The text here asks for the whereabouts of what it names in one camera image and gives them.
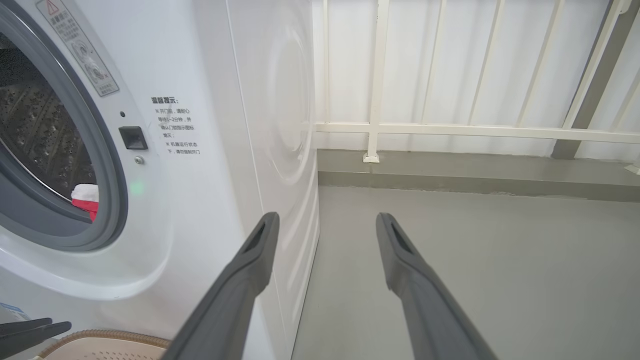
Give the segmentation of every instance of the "sticker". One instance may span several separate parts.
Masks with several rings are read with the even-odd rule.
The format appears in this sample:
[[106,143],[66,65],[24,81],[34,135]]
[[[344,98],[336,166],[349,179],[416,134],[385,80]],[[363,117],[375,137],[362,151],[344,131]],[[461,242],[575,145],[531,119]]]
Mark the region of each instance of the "sticker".
[[157,126],[169,154],[180,156],[200,155],[198,135],[191,110],[180,104],[174,96],[153,96]]
[[31,318],[25,314],[24,311],[20,310],[19,307],[3,304],[2,302],[0,302],[0,306],[7,309],[19,321],[31,320]]
[[111,77],[109,69],[102,62],[98,52],[93,48],[84,31],[62,1],[42,0],[36,6],[65,42],[71,54],[91,80],[95,91],[101,97],[118,91],[120,88]]

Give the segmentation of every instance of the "washing machine door opening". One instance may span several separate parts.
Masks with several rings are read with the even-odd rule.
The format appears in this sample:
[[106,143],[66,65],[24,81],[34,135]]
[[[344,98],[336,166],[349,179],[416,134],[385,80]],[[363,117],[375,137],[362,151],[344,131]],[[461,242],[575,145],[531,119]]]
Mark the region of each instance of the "washing machine door opening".
[[[88,251],[124,226],[122,166],[80,76],[24,9],[1,1],[0,230],[15,241]],[[77,184],[99,188],[94,222],[71,204]]]

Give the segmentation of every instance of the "warning triangle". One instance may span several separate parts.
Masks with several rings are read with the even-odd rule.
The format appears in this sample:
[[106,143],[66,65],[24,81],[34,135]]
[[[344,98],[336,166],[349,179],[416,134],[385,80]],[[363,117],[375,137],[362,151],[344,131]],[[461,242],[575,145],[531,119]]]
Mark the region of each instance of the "warning triangle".
[[60,11],[58,7],[51,2],[51,0],[47,0],[47,10],[49,11],[49,15],[53,15]]

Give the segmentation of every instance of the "red and white cloth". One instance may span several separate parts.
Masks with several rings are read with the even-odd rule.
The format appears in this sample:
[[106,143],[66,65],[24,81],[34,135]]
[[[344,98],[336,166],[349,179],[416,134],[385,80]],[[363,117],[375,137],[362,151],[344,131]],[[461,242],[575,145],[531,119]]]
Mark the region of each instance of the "red and white cloth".
[[71,192],[71,204],[89,212],[91,221],[98,214],[98,186],[96,184],[78,184]]

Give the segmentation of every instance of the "gray vertical beam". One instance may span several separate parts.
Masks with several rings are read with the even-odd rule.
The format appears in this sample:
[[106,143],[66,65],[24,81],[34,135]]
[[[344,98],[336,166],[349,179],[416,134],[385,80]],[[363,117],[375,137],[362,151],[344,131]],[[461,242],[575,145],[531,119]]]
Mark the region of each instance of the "gray vertical beam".
[[[598,37],[600,37],[600,32],[602,31],[605,19],[607,18],[609,11],[611,11],[611,4],[612,1],[609,1],[607,11],[602,17],[600,29],[598,30],[598,34],[593,42],[594,46]],[[640,10],[640,0],[632,0],[627,12],[618,17],[616,25],[613,27],[611,38],[605,47],[602,59],[598,64],[598,68],[593,76],[591,85],[584,97],[584,102],[582,102],[582,106],[580,107],[580,110],[578,110],[575,122],[573,122],[572,129],[587,129],[589,127],[593,114],[598,108],[598,103],[600,102],[602,94],[607,87],[609,78],[611,78],[613,68],[615,68],[616,63],[618,62],[620,52],[622,52],[622,47],[625,45],[625,41],[627,41],[627,36],[631,30],[631,25],[633,25],[634,20],[636,19],[638,10]],[[593,48],[591,48],[589,59],[591,59],[591,55],[593,55]],[[580,147],[580,143],[581,142],[579,140],[558,140],[556,141],[551,157],[554,159],[573,159]]]

